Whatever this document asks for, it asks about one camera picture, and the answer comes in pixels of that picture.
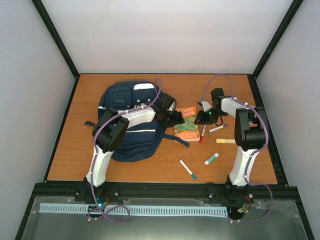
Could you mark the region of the orange Treehouse paperback book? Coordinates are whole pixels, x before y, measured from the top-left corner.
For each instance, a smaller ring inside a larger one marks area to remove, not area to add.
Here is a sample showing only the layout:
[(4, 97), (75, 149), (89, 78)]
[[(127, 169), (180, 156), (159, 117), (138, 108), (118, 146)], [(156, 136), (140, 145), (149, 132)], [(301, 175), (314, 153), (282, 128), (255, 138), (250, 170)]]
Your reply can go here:
[(179, 107), (176, 110), (182, 113), (184, 123), (174, 126), (174, 136), (186, 142), (198, 142), (201, 135), (199, 126), (195, 124), (197, 117), (196, 107)]

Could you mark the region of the navy blue student backpack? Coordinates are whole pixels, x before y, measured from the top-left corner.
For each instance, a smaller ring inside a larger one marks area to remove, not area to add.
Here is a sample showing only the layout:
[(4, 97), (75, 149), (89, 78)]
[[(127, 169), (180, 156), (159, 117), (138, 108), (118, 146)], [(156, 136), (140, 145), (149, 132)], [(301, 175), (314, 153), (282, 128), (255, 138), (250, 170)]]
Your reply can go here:
[(102, 94), (98, 123), (92, 131), (94, 153), (118, 162), (138, 162), (154, 155), (163, 139), (189, 147), (166, 129), (183, 124), (176, 100), (146, 80), (117, 82)]

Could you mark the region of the green capped white marker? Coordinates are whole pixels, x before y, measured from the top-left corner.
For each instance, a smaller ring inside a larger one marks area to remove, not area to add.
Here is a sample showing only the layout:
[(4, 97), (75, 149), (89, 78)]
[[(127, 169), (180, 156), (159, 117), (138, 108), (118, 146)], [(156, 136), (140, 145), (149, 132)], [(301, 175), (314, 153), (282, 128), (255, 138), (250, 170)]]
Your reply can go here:
[(180, 164), (184, 167), (184, 169), (188, 172), (188, 174), (196, 180), (196, 175), (190, 170), (190, 168), (185, 164), (185, 162), (182, 159), (179, 159)]

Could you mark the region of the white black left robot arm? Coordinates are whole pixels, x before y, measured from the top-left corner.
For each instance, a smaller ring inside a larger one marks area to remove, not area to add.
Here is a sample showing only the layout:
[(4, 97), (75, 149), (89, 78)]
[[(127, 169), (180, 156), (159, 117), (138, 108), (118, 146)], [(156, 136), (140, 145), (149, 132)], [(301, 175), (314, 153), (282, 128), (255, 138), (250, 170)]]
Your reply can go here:
[(176, 111), (176, 100), (161, 91), (135, 108), (105, 109), (92, 131), (93, 156), (83, 180), (86, 195), (95, 202), (103, 198), (103, 185), (111, 159), (125, 163), (148, 159), (163, 139), (188, 147), (188, 142), (165, 133), (167, 128), (182, 123), (184, 119)]

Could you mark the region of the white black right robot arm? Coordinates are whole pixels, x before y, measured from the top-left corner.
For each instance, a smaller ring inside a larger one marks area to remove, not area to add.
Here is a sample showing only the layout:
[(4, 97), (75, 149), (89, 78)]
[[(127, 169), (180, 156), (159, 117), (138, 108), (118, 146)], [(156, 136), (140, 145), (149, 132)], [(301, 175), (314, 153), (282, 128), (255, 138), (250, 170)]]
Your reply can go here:
[(269, 130), (266, 110), (226, 96), (222, 88), (211, 91), (212, 103), (200, 100), (196, 125), (216, 124), (218, 119), (231, 115), (235, 118), (234, 141), (237, 153), (233, 168), (227, 176), (221, 197), (228, 203), (244, 201), (249, 195), (250, 174), (258, 154), (268, 147)]

